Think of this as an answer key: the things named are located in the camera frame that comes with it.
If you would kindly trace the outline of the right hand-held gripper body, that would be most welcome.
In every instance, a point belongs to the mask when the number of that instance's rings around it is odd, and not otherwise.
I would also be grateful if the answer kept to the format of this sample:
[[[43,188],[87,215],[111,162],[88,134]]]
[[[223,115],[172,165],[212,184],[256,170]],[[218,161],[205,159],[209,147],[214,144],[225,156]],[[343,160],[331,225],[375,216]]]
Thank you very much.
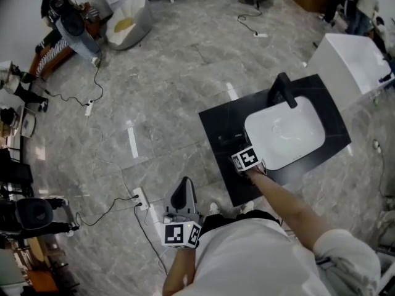
[[[252,146],[233,154],[231,161],[238,173],[244,173],[248,170],[256,170],[259,173],[267,172],[263,159],[256,154]]]

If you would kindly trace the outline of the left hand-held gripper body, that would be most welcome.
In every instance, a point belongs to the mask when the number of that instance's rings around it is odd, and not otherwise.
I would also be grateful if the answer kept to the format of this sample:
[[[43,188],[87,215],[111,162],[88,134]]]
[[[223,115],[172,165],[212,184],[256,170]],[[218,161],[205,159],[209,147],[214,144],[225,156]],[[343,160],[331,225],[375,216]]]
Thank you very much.
[[[202,229],[202,215],[192,217],[166,213],[162,223],[162,245],[175,249],[195,249]]]

